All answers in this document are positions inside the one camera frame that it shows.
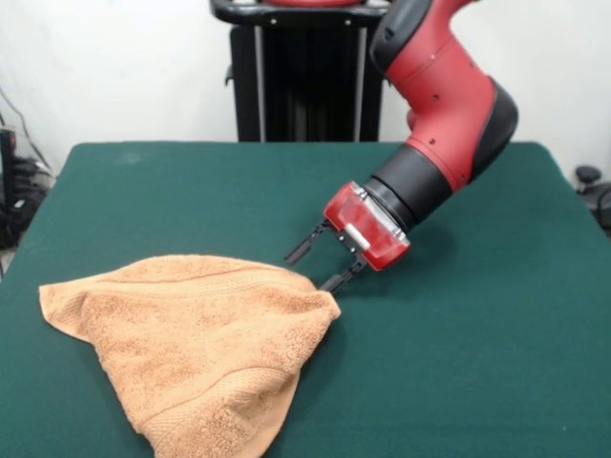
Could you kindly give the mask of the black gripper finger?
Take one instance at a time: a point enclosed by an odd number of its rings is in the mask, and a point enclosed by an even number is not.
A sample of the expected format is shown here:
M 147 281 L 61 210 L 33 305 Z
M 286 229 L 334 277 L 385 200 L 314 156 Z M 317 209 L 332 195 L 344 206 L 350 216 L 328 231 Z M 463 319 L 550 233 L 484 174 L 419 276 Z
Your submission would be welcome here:
M 323 219 L 312 229 L 312 231 L 302 241 L 297 244 L 294 249 L 292 249 L 284 257 L 284 261 L 287 264 L 297 263 L 310 251 L 317 238 L 319 238 L 323 233 L 329 232 L 331 228 L 331 222 L 328 219 Z
M 343 271 L 333 274 L 327 281 L 318 286 L 317 289 L 325 292 L 337 292 L 367 266 L 368 264 L 365 261 L 356 260 Z

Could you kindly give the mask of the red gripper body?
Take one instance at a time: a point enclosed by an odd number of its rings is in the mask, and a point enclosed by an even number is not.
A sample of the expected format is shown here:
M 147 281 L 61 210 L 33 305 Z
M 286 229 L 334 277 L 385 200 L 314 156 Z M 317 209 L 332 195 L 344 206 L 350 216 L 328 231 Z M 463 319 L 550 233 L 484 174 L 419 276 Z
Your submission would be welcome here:
M 410 250 L 411 242 L 403 229 L 370 192 L 354 181 L 335 194 L 323 215 L 339 238 L 374 271 L 386 269 Z

